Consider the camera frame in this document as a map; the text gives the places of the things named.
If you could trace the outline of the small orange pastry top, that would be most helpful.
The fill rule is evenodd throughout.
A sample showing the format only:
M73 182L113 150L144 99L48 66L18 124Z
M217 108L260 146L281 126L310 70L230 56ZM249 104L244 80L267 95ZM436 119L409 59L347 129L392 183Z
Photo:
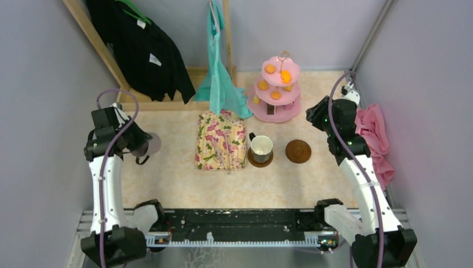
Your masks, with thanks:
M268 74L273 74L276 71L276 67L273 64L267 64L264 69Z

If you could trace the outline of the small brown cookie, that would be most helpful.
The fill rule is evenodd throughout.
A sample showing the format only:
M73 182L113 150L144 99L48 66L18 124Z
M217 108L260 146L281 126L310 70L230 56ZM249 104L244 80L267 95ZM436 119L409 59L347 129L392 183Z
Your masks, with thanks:
M266 80L260 80L258 83L257 83L257 87L258 89L260 90L267 90L269 88L269 84Z

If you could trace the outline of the black hanging garment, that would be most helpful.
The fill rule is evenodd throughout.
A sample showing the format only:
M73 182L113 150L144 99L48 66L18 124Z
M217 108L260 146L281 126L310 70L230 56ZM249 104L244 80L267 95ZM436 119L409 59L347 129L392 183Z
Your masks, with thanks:
M86 1L91 22L110 45L129 85L153 101L174 99L180 92L188 103L196 94L174 41L132 1Z

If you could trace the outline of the brown saucer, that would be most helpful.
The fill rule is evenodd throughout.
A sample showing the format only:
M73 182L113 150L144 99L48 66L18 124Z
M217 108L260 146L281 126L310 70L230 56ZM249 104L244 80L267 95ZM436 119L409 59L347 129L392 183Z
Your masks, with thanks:
M270 165L273 161L273 158L274 158L274 152L271 151L271 153L269 155L264 155L264 157L266 158L266 161L264 162L258 162L255 157L259 157L259 155L255 154L253 152L253 150L250 148L248 151L247 151L247 159L249 161L249 163L257 168L264 168L268 165Z
M303 140L292 140L285 148L285 154L289 161L296 164L307 162L312 155L310 145Z

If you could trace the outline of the floral serving tray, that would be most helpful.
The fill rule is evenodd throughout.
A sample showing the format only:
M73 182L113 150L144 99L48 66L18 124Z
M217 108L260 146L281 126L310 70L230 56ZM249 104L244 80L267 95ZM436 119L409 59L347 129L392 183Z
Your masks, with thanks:
M227 110L222 110L220 114L211 111L199 114L195 167L205 171L224 170L211 144L214 138L220 146L223 145L223 135L219 129L229 136L231 171L245 168L247 165L245 120Z

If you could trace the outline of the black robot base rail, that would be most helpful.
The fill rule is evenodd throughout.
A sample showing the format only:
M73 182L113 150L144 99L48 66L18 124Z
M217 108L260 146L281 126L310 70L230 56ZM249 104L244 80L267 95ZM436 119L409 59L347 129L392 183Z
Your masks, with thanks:
M346 241L313 209L169 209L146 235L153 252L168 247L295 247L334 253Z

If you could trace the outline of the teal hanging garment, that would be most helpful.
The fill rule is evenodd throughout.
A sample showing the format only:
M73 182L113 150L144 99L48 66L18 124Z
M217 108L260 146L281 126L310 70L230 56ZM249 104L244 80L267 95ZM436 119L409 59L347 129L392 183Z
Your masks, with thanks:
M207 54L209 67L204 81L194 96L194 101L208 101L209 109L215 114L229 110L238 117L246 119L253 114L247 106L243 88L237 88L221 60L221 33L225 19L219 6L209 2L207 17Z

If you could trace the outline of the cream mug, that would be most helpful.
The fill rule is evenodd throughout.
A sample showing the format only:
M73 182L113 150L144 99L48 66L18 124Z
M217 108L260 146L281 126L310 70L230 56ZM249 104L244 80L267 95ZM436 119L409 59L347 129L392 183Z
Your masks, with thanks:
M273 142L272 140L265 135L256 135L251 132L249 134L250 139L250 148L253 152L259 157L255 157L258 162L266 161L264 155L269 155L273 151Z

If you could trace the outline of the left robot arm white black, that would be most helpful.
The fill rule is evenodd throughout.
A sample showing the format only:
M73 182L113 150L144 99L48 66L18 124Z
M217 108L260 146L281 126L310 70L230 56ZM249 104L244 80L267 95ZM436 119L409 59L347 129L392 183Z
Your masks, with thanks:
M124 154L129 152L143 165L160 150L161 138L142 130L118 103L98 108L91 116L94 129L84 155L93 180L93 220L81 250L100 267L115 267L145 257L146 234L167 224L157 199L139 203L127 217L122 197Z

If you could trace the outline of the chocolate cake slice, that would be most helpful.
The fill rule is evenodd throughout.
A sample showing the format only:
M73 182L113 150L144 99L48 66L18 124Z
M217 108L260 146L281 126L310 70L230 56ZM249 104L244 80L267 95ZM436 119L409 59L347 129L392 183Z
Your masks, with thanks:
M273 105L267 104L266 114L272 116L272 115L275 115L275 113L276 113L276 107Z

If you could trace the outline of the round orange cookie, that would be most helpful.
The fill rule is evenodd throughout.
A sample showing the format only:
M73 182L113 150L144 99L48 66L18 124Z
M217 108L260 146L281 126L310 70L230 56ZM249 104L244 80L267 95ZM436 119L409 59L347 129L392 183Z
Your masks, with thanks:
M281 98L281 93L277 90L274 90L271 92L270 94L271 98L274 99L274 100L279 100Z

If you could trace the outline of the pink three-tier cake stand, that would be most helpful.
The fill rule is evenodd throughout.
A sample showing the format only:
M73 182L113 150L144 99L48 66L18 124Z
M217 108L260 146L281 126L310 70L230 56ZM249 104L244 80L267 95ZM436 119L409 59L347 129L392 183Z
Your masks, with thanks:
M267 64L273 64L276 71L273 74L265 72L264 67ZM289 70L292 75L290 84L283 84L281 82L280 71ZM291 118L298 115L301 111L301 87L300 87L300 67L290 58L289 53L284 51L277 56L273 56L262 64L262 69L259 76L256 78L254 84L247 90L247 106L253 113L254 117L264 122L283 123L289 121ZM260 80L266 80L269 84L267 90L260 90L257 83ZM283 87L293 84L290 92L284 91ZM272 91L277 90L281 93L279 100L271 98ZM253 103L253 97L257 95L260 98L258 104ZM286 104L294 102L292 110L285 111ZM276 107L275 115L267 115L267 104Z

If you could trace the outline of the purple mug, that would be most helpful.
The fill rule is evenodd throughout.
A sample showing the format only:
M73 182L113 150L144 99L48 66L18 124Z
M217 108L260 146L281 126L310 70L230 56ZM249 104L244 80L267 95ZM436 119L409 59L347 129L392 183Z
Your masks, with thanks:
M137 149L130 150L131 154L136 157L137 165L144 165L148 159L157 153L162 146L161 138L154 132L147 132L149 139Z

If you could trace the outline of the orange croissant pastry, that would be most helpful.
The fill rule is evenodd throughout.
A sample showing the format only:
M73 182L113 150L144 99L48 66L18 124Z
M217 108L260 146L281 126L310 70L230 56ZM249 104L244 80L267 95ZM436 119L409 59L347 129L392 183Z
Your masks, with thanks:
M283 84L290 84L291 83L292 75L291 75L291 72L289 70L280 71L280 77L281 77L281 82Z

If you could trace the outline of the pink crumpled cloth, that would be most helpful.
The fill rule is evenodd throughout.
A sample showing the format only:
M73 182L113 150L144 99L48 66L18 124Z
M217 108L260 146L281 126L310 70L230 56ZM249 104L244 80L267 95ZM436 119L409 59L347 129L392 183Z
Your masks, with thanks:
M385 159L390 152L390 142L386 132L385 119L381 108L372 104L366 109L358 108L355 117L355 133L363 137L368 145L374 172L383 190L395 175L394 167Z

